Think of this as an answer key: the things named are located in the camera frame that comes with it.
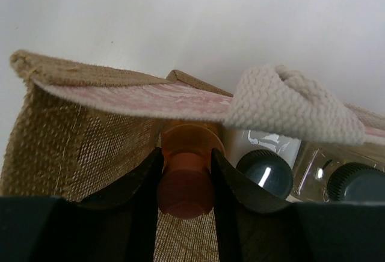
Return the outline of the brown canvas tote bag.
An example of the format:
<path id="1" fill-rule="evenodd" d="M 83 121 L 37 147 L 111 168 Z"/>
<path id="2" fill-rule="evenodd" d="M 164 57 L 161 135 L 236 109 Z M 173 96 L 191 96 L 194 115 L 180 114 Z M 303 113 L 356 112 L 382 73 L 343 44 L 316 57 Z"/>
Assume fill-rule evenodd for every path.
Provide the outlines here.
<path id="1" fill-rule="evenodd" d="M 157 148 L 165 120 L 270 130 L 336 145 L 383 145 L 384 117 L 344 104 L 300 72 L 246 71 L 233 95 L 183 72 L 165 79 L 18 50 L 27 94 L 1 172 L 1 260 L 60 261 L 62 202 L 80 202 Z M 383 261 L 384 204 L 291 203 L 296 261 Z M 215 213 L 160 215 L 153 261 L 220 261 Z"/>

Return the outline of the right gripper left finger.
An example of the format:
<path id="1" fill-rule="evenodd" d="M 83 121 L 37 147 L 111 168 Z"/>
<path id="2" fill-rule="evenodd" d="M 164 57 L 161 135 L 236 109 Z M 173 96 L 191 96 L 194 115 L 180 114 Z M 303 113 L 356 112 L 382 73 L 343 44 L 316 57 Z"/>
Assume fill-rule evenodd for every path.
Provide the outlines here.
<path id="1" fill-rule="evenodd" d="M 62 202 L 60 261 L 153 261 L 164 157 L 154 149 L 134 170 L 80 202 Z"/>

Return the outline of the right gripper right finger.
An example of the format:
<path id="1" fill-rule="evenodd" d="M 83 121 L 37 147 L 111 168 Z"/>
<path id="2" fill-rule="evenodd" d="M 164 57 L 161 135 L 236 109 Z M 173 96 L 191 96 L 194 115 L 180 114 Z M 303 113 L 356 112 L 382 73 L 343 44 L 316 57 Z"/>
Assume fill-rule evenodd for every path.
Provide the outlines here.
<path id="1" fill-rule="evenodd" d="M 296 261 L 292 204 L 247 179 L 218 150 L 211 176 L 220 261 Z"/>

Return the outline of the orange bottle pink cap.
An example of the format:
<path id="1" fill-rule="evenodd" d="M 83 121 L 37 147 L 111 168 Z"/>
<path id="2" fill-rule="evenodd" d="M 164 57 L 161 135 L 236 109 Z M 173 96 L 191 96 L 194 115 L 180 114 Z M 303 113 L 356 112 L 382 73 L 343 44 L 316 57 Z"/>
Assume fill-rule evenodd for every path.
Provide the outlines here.
<path id="1" fill-rule="evenodd" d="M 179 219 L 208 214 L 214 206 L 211 151 L 225 154 L 223 127 L 201 121 L 169 121 L 161 131 L 164 157 L 157 200 L 160 211 Z"/>

